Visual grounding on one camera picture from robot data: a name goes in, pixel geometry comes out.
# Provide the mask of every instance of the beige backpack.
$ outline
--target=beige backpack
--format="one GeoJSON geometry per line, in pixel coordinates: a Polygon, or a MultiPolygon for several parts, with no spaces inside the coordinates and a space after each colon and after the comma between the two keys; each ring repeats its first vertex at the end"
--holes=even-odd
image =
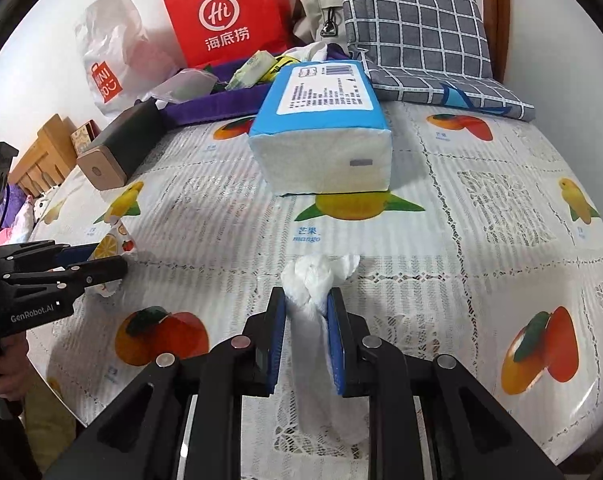
{"type": "Polygon", "coordinates": [[[296,0],[293,32],[305,43],[338,43],[348,54],[342,0],[296,0]]]}

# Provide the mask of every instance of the metal pivot screw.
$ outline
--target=metal pivot screw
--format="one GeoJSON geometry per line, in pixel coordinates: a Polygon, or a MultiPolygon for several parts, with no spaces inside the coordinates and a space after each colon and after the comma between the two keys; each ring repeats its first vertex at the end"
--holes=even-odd
{"type": "Polygon", "coordinates": [[[230,340],[232,348],[248,348],[250,346],[250,338],[247,335],[236,335],[230,340]]]}
{"type": "Polygon", "coordinates": [[[437,364],[440,365],[441,368],[452,370],[457,366],[457,360],[451,355],[444,354],[437,357],[437,364]]]}
{"type": "Polygon", "coordinates": [[[159,355],[156,358],[156,365],[161,367],[161,368],[168,368],[169,366],[172,366],[172,364],[174,364],[174,355],[172,355],[169,352],[165,352],[161,355],[159,355]]]}
{"type": "Polygon", "coordinates": [[[367,335],[361,340],[361,343],[366,348],[379,348],[381,346],[381,339],[376,335],[367,335]]]}

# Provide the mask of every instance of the red logo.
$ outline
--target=red logo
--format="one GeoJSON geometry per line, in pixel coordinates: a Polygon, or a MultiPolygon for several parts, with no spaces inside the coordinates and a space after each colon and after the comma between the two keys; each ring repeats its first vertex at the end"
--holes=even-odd
{"type": "Polygon", "coordinates": [[[105,61],[92,65],[91,71],[92,79],[94,79],[97,88],[99,88],[102,96],[104,96],[104,104],[123,90],[119,84],[119,80],[111,72],[110,68],[108,68],[105,61]]]}
{"type": "Polygon", "coordinates": [[[237,0],[204,0],[199,7],[199,21],[208,30],[226,30],[239,17],[237,0]]]}

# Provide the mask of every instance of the white label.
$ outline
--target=white label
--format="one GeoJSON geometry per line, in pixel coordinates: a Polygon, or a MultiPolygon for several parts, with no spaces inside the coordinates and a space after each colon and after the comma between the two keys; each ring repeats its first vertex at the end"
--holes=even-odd
{"type": "Polygon", "coordinates": [[[373,102],[357,67],[323,63],[292,69],[277,115],[372,109],[373,102]]]}

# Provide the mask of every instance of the white wall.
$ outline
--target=white wall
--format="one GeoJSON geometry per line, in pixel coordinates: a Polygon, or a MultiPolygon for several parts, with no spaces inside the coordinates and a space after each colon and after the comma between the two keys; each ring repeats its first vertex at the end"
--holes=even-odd
{"type": "Polygon", "coordinates": [[[603,34],[575,0],[512,0],[505,84],[536,106],[535,123],[603,219],[603,34]]]}
{"type": "MultiPolygon", "coordinates": [[[[92,103],[75,48],[75,22],[94,1],[38,1],[0,53],[0,140],[21,153],[55,113],[76,126],[90,119],[107,124],[92,103]]],[[[133,2],[150,37],[183,63],[163,0],[133,2]]]]}

